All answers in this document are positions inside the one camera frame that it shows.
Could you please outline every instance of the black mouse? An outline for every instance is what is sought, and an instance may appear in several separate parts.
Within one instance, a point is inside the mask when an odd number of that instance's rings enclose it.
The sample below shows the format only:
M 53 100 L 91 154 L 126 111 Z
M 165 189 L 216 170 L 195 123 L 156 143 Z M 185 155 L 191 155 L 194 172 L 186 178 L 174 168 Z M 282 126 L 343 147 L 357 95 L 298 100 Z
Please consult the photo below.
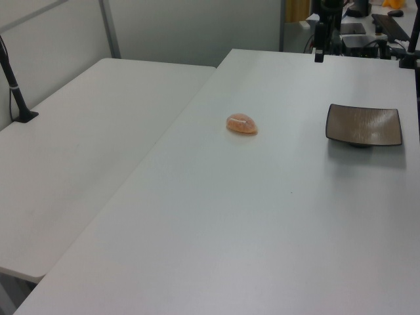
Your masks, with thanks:
M 388 12 L 388 16 L 392 16 L 393 18 L 400 18 L 404 15 L 403 10 L 393 10 Z

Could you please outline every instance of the brown plate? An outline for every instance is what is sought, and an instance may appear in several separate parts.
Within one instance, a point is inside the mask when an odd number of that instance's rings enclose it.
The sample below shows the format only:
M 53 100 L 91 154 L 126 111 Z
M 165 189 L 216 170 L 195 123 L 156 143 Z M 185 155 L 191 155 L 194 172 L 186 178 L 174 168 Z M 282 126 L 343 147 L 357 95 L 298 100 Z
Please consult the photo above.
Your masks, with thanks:
M 402 133 L 398 110 L 331 104 L 325 135 L 354 146 L 400 146 Z

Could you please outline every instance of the yellow object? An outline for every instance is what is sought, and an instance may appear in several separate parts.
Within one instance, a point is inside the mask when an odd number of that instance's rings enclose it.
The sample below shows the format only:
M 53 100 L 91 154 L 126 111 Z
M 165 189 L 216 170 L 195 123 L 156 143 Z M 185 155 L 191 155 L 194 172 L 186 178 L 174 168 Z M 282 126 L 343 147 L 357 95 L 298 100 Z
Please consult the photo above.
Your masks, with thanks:
M 401 9 L 406 0 L 384 0 L 382 3 L 383 7 L 391 7 L 393 9 Z

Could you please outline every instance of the plate rim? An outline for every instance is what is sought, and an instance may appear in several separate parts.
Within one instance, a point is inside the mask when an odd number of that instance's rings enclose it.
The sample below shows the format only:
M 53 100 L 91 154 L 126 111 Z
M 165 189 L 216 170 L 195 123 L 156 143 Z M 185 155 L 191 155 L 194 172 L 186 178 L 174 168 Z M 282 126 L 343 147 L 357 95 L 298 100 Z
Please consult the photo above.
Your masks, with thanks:
M 329 114 L 331 111 L 331 107 L 333 106 L 347 107 L 347 108 L 360 108 L 363 110 L 396 110 L 398 124 L 400 126 L 400 142 L 396 144 L 370 144 L 370 143 L 358 143 L 358 142 L 353 142 L 353 141 L 344 141 L 337 138 L 331 138 L 330 136 L 328 136 L 327 128 L 328 128 L 328 122 L 329 122 Z M 328 108 L 327 121 L 325 124 L 325 136 L 328 139 L 333 140 L 333 141 L 338 141 L 338 142 L 347 143 L 347 144 L 355 144 L 357 146 L 401 146 L 403 142 L 402 142 L 402 128 L 401 128 L 400 112 L 398 111 L 397 108 L 370 108 L 370 107 L 359 107 L 359 106 L 345 106 L 345 105 L 338 105 L 338 104 L 331 103 Z

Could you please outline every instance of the desk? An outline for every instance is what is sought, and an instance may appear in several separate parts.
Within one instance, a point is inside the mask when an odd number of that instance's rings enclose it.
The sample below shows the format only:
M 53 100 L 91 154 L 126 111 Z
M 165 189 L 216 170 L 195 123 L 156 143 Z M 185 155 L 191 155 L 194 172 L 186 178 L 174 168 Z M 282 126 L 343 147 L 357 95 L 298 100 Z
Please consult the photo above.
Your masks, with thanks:
M 332 102 L 397 107 L 404 145 L 328 140 Z M 417 315 L 417 126 L 397 62 L 233 50 L 16 315 Z
M 401 26 L 401 28 L 411 37 L 413 31 L 413 25 L 415 15 L 417 14 L 417 5 L 414 0 L 407 0 L 406 6 L 401 9 L 404 11 L 404 16 L 400 18 L 394 18 L 395 21 Z M 380 7 L 377 5 L 372 6 L 372 12 L 374 14 L 387 15 L 389 11 L 392 11 L 391 7 Z M 366 35 L 375 36 L 375 24 L 372 23 L 373 18 L 369 15 L 365 18 L 351 18 L 346 16 L 343 19 L 343 23 L 362 23 L 366 30 Z M 391 44 L 393 47 L 400 47 L 397 44 Z M 416 49 L 420 49 L 420 42 L 418 42 Z
M 0 272 L 38 282 L 214 68 L 104 59 L 0 133 Z

